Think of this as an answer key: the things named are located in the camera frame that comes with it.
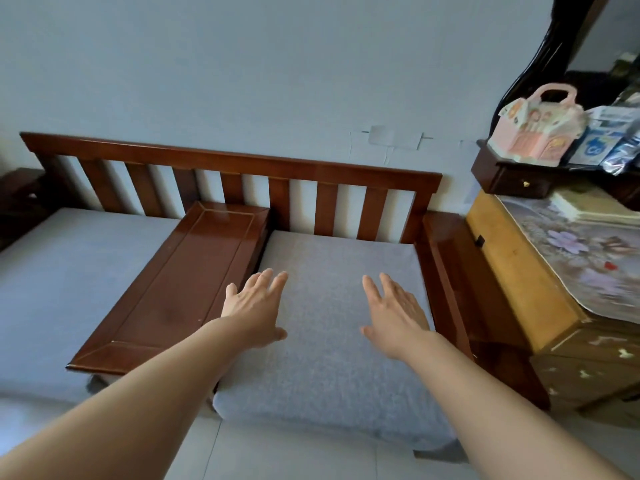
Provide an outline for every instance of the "floral tablecloth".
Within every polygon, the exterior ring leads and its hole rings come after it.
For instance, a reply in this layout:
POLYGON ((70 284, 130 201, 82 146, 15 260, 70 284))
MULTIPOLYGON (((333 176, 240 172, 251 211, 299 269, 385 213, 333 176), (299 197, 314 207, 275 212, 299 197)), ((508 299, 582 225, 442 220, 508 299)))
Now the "floral tablecloth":
POLYGON ((572 223, 548 199, 499 199, 581 306, 640 324, 640 228, 572 223))

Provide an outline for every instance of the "gray cushion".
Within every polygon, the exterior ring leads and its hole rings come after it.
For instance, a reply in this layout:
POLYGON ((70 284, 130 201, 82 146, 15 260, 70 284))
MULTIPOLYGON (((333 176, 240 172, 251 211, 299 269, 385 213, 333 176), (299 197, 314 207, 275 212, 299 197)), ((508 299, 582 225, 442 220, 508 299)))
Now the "gray cushion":
POLYGON ((0 253, 0 393, 82 401, 65 366, 178 220, 60 209, 0 253))
POLYGON ((381 271, 416 296, 433 327, 412 245, 276 231, 260 263, 267 267, 290 273, 278 317, 289 338, 232 366, 214 397, 223 419, 341 429, 419 450, 455 439, 416 375, 359 331, 371 321, 362 275, 378 282, 381 271))

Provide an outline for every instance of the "forearm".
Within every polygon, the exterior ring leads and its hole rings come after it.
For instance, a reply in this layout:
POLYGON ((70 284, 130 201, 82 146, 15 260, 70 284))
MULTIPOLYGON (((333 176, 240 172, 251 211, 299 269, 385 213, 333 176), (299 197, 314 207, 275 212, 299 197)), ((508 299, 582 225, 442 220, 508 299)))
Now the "forearm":
POLYGON ((163 478, 206 396, 244 350, 236 329, 232 317, 215 320, 141 365, 0 459, 0 477, 163 478))
POLYGON ((441 335, 420 334, 408 346, 405 362, 442 406, 486 478, 627 478, 441 335))

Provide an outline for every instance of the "purple flower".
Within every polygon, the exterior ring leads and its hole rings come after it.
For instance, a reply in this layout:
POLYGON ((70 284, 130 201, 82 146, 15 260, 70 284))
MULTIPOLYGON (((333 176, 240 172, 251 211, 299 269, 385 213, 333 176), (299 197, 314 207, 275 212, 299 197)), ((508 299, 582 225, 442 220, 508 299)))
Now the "purple flower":
POLYGON ((614 278, 609 274, 598 273, 590 267, 581 272, 578 280, 587 286, 597 288, 597 290, 603 294, 621 296, 625 293, 625 291, 620 288, 619 279, 614 278))
POLYGON ((556 232, 554 230, 547 231, 549 236, 547 241, 556 248, 569 251, 571 254, 580 254, 580 251, 587 252, 589 248, 578 241, 578 237, 570 232, 556 232))

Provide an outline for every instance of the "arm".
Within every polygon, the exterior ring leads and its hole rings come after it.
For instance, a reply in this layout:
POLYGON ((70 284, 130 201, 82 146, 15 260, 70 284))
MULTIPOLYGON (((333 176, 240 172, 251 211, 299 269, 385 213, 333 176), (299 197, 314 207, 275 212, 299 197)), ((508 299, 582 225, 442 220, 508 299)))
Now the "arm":
POLYGON ((598 453, 471 362, 443 336, 425 330, 415 298, 381 274, 384 297, 363 286, 372 325, 362 333, 420 376, 455 428, 475 468, 492 480, 627 479, 598 453))
POLYGON ((222 318, 133 370, 0 458, 13 479, 160 480, 198 410, 244 350, 286 338, 276 328, 287 281, 254 274, 227 288, 222 318))

